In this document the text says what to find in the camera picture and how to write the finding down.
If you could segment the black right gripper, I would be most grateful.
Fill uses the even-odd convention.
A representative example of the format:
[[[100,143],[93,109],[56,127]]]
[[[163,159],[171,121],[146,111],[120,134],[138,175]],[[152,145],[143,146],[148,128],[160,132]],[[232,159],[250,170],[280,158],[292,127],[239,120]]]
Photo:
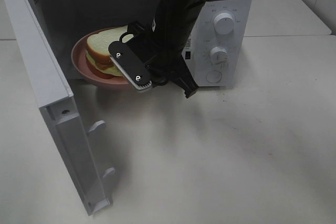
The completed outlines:
[[[127,35],[133,37],[123,43]],[[109,45],[110,59],[137,92],[172,82],[186,98],[196,93],[196,82],[180,52],[165,51],[152,37],[151,28],[138,21],[127,25],[119,41]]]

